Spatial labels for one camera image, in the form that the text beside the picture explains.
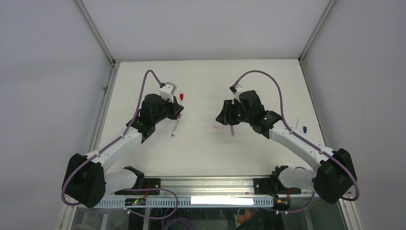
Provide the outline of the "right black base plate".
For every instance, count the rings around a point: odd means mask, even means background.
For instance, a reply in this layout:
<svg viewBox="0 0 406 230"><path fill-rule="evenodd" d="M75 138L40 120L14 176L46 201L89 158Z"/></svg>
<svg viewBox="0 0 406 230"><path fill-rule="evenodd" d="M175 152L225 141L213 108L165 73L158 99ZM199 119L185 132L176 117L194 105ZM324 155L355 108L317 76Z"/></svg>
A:
<svg viewBox="0 0 406 230"><path fill-rule="evenodd" d="M270 178L254 178L253 188L255 195L270 195L274 197L278 195L288 195L288 193L291 195L299 195L302 193L300 188L287 188L280 182L277 182L276 180L273 181Z"/></svg>

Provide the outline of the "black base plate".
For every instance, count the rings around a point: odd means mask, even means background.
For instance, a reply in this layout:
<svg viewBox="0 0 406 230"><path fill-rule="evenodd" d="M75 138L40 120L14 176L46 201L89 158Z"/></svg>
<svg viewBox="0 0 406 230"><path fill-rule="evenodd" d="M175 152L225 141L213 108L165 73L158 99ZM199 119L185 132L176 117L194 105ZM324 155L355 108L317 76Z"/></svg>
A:
<svg viewBox="0 0 406 230"><path fill-rule="evenodd" d="M300 188L287 188L280 182L277 182L276 180L273 181L270 178L254 178L253 188L255 195L270 195L274 197L278 195L288 195L288 193L291 195L299 195L302 193Z"/></svg>
<svg viewBox="0 0 406 230"><path fill-rule="evenodd" d="M149 189L149 188L160 188L161 187L161 179L160 178L146 178L143 181L141 189ZM123 196L144 196L144 195L159 195L160 191L124 191L120 190L114 192L115 195L123 195Z"/></svg>

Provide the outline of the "orange object under table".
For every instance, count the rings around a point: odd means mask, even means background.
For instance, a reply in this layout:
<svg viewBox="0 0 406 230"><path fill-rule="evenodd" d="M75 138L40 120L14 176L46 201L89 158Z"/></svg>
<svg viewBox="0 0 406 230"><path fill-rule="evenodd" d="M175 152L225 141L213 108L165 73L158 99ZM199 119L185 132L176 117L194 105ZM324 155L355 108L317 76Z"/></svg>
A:
<svg viewBox="0 0 406 230"><path fill-rule="evenodd" d="M256 215L256 211L253 208L240 208L235 213L235 221L239 225L244 224L252 217Z"/></svg>

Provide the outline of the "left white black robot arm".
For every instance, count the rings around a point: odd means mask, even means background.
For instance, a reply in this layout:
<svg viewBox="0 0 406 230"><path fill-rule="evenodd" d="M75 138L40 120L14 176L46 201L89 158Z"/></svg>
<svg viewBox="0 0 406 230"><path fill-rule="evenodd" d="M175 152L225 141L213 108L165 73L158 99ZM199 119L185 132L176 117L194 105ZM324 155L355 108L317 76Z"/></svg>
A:
<svg viewBox="0 0 406 230"><path fill-rule="evenodd" d="M122 132L109 144L85 155L74 154L68 162L62 184L61 197L66 205L69 196L88 208L95 207L105 195L128 190L137 195L145 188L144 173L132 166L117 172L109 169L122 157L133 152L156 130L156 124L165 119L176 120L184 107L176 96L162 97L148 94L126 123Z"/></svg>

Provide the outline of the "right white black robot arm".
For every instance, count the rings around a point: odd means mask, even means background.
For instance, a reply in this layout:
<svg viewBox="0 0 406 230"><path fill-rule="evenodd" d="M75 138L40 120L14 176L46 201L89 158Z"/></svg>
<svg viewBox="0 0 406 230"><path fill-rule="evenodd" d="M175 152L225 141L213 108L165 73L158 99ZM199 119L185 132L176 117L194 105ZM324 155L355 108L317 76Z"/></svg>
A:
<svg viewBox="0 0 406 230"><path fill-rule="evenodd" d="M225 100L215 120L230 126L247 123L256 133L283 145L311 167L309 170L286 165L276 167L270 175L273 193L300 188L314 191L324 201L334 204L357 181L349 152L343 148L334 150L301 136L285 125L281 115L266 110L254 90L238 92L234 99Z"/></svg>

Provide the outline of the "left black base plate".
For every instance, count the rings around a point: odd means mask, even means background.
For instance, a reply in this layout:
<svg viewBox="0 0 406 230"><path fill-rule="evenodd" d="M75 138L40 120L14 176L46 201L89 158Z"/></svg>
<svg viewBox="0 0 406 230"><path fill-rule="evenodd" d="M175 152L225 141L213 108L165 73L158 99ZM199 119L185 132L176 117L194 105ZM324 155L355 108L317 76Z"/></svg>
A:
<svg viewBox="0 0 406 230"><path fill-rule="evenodd" d="M161 179L160 178L146 178L143 181L141 189L149 189L149 188L160 188L161 187ZM144 196L144 195L159 195L160 191L124 191L120 190L114 192L115 195L123 195L123 196Z"/></svg>

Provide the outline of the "pink purple pen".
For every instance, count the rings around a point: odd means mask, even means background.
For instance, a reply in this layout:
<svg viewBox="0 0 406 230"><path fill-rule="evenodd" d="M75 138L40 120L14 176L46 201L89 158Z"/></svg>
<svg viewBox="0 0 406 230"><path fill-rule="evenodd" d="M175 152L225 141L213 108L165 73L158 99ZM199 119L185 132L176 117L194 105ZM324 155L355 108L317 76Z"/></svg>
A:
<svg viewBox="0 0 406 230"><path fill-rule="evenodd" d="M234 137L235 136L234 126L230 126L230 130L231 130L231 135Z"/></svg>

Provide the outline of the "aluminium mounting rail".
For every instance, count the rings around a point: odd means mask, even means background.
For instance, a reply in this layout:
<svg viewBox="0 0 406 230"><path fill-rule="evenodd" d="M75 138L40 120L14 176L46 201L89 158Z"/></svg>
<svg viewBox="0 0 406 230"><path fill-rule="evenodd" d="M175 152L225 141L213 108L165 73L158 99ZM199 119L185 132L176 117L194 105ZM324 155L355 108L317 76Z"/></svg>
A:
<svg viewBox="0 0 406 230"><path fill-rule="evenodd" d="M75 176L63 185L61 196L73 198L73 203L84 204L87 201L99 203L105 196L124 191L160 191L157 197L190 196L259 196L254 194L253 179L267 176L226 176L226 177L158 177L161 187L141 189L144 179L151 177L137 176L127 170L109 173L107 176Z"/></svg>

